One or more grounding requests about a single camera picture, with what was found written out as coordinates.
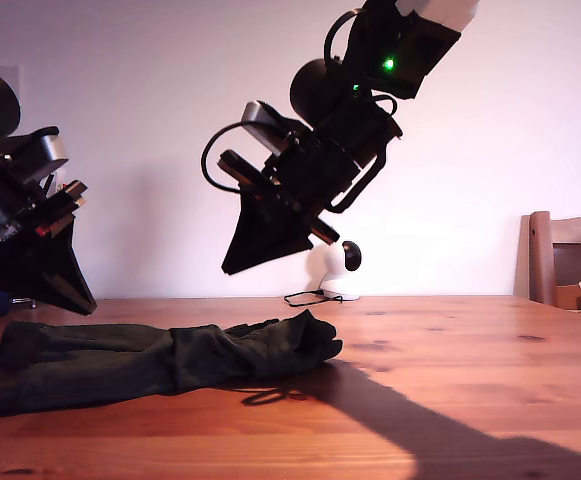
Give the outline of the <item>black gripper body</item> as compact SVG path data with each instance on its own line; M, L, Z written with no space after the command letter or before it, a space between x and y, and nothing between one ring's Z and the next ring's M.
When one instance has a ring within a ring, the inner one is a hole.
M239 195L278 202L288 230L303 232L308 240L314 235L332 244L339 234L319 215L343 208L333 200L361 173L361 147L349 138L308 135L279 155L270 156L262 170L233 150L221 154L218 166L237 180Z
M72 250L75 212L87 186L59 182L58 172L19 178L0 173L0 253L57 253Z

